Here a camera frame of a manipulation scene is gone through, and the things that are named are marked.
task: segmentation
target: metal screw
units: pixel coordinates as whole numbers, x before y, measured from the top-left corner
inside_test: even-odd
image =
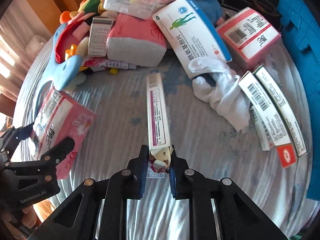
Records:
[[[192,176],[193,174],[195,174],[195,172],[192,169],[187,169],[184,171],[184,173],[188,176]]]
[[[128,170],[128,169],[125,169],[125,170],[121,171],[121,175],[122,175],[122,176],[128,176],[128,175],[130,175],[130,174],[131,174],[131,171]]]
[[[231,185],[232,181],[231,181],[231,179],[224,178],[224,179],[222,180],[222,183],[223,183],[224,185],[229,186],[229,185]]]
[[[46,181],[50,181],[50,180],[52,180],[52,177],[50,176],[50,175],[47,175],[47,176],[45,176],[45,178],[44,178]]]
[[[93,179],[86,179],[86,180],[84,181],[84,184],[85,184],[86,186],[91,186],[93,183],[94,183]]]

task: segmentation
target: plastic lid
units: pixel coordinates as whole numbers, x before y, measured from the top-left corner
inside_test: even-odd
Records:
[[[159,4],[158,0],[105,0],[103,8],[147,20]]]

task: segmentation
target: white cloth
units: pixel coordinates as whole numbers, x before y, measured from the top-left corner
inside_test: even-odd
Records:
[[[248,126],[250,101],[238,86],[240,76],[226,62],[214,57],[198,57],[190,62],[188,69],[194,76],[209,73],[216,82],[216,86],[211,87],[203,77],[194,79],[192,87],[197,98],[209,103],[237,132]]]

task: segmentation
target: light blue toy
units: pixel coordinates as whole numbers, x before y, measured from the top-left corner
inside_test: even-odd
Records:
[[[32,117],[33,120],[36,119],[38,112],[40,111],[41,102],[40,97],[43,88],[49,83],[52,82],[54,88],[58,91],[64,90],[76,76],[79,71],[79,68],[82,63],[82,57],[75,55],[70,57],[67,61],[59,64],[55,59],[55,47],[58,42],[59,36],[63,30],[67,27],[67,24],[64,23],[59,26],[53,36],[53,48],[50,56],[49,63],[42,74],[42,78],[38,84],[35,96],[33,98],[32,104]]]

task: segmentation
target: green human figure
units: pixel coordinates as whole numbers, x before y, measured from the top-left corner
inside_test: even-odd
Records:
[[[193,14],[193,13],[189,13],[188,15],[186,15],[186,16],[183,17],[183,18],[179,18],[179,19],[175,20],[175,21],[172,23],[172,26],[170,27],[170,30],[172,30],[173,28],[178,28],[178,27],[180,27],[180,26],[182,26],[182,25],[185,25],[185,24],[187,24],[188,21],[191,21],[192,19],[196,18],[195,16],[193,16],[192,18],[186,20],[186,18],[187,18],[188,16],[190,16],[191,14]]]

